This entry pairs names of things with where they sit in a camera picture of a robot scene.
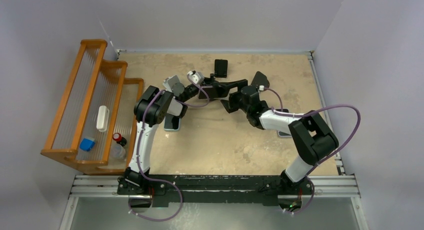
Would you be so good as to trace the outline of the black phone clear case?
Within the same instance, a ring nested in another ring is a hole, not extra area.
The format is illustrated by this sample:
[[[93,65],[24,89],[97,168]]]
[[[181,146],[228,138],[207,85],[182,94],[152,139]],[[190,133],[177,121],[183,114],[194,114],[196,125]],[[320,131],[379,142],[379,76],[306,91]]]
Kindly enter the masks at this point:
[[[214,86],[202,86],[203,91],[198,92],[198,99],[206,99],[205,93],[208,95],[209,99],[220,99],[226,98],[229,94],[229,89],[224,88],[222,86],[214,87]]]

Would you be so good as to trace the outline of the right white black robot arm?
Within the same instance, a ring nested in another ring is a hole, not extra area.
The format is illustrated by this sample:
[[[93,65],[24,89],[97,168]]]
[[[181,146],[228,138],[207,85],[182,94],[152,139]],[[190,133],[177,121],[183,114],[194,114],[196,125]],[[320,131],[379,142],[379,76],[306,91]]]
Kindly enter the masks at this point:
[[[260,99],[260,91],[265,87],[249,85],[246,80],[217,86],[227,91],[237,89],[234,93],[227,93],[228,99],[221,101],[228,113],[241,110],[253,127],[276,130],[292,137],[297,157],[282,171],[277,185],[284,192],[292,194],[298,190],[309,171],[339,147],[337,137],[320,114],[313,111],[293,114],[272,109]]]

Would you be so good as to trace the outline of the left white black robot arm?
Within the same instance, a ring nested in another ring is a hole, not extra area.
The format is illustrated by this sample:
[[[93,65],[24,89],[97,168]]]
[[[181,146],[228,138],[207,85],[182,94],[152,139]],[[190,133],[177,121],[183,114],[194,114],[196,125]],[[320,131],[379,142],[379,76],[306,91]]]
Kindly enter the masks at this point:
[[[201,72],[193,70],[186,77],[191,85],[182,91],[177,91],[180,81],[174,75],[163,81],[164,90],[149,86],[135,104],[136,140],[128,167],[118,179],[119,195],[146,195],[149,190],[168,186],[178,189],[173,182],[150,176],[151,152],[156,131],[166,116],[181,119],[189,106],[187,101],[198,92],[205,92],[205,77]]]

